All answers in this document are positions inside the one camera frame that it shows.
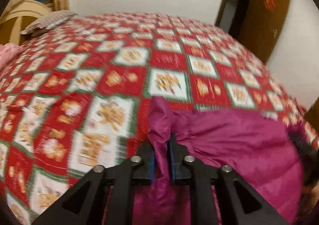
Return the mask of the magenta quilted down jacket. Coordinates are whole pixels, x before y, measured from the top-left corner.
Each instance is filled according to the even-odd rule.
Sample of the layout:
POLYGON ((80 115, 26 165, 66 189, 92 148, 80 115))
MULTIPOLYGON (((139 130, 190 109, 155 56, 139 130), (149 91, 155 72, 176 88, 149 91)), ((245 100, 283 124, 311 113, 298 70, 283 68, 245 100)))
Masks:
POLYGON ((197 111, 154 97, 141 102, 137 136, 153 145, 156 174, 151 186, 135 190, 133 224, 190 223, 189 191, 170 181, 166 143, 171 133, 206 165, 232 166, 288 223, 294 223, 303 171, 282 122, 256 111, 197 111))

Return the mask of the red white teddy bedspread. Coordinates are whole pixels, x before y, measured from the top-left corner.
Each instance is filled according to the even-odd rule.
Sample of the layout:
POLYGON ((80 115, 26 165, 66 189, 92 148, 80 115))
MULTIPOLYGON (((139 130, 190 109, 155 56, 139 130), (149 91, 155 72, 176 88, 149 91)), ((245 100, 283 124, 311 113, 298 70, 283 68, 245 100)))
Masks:
POLYGON ((113 13, 68 20, 21 47, 1 70, 1 224, 33 224, 93 167, 135 156, 150 143, 137 136, 138 109, 154 97, 282 122, 303 171, 293 224, 311 222, 300 212, 318 182, 318 134, 268 68, 221 29, 113 13))

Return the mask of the pink floral folded blanket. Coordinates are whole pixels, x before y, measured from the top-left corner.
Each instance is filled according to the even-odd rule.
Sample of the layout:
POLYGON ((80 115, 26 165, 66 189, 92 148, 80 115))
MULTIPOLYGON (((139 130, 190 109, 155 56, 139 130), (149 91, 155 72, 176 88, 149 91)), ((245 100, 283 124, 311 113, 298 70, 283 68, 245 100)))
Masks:
POLYGON ((22 47, 13 44, 0 45, 0 70, 2 70, 12 59, 23 51, 22 47))

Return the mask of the grey striped pillow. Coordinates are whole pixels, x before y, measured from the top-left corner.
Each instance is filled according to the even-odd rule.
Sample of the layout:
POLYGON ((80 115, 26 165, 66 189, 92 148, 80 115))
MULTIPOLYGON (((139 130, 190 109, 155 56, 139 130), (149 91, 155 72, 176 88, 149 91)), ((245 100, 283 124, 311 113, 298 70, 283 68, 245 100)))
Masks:
POLYGON ((20 34, 29 35, 39 30, 51 30, 77 15, 77 13, 70 10, 53 11, 30 23, 25 29, 20 32, 20 34))

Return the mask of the beige curved headboard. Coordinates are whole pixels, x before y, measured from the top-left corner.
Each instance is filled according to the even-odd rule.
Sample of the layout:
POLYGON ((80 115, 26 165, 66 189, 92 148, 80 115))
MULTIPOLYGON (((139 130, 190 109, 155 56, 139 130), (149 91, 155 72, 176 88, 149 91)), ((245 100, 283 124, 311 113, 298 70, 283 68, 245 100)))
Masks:
POLYGON ((51 12, 52 10, 48 6, 34 0, 25 0, 17 4, 1 19, 1 44, 22 45, 29 39, 29 36, 22 35, 21 31, 36 19, 51 12))

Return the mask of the brown wooden door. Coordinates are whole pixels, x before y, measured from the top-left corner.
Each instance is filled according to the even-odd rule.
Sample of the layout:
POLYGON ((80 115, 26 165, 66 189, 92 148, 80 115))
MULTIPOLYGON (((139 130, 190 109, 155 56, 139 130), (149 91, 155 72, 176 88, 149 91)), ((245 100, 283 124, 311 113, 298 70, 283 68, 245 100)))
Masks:
POLYGON ((282 31, 290 0, 250 0, 237 40, 267 63, 282 31))

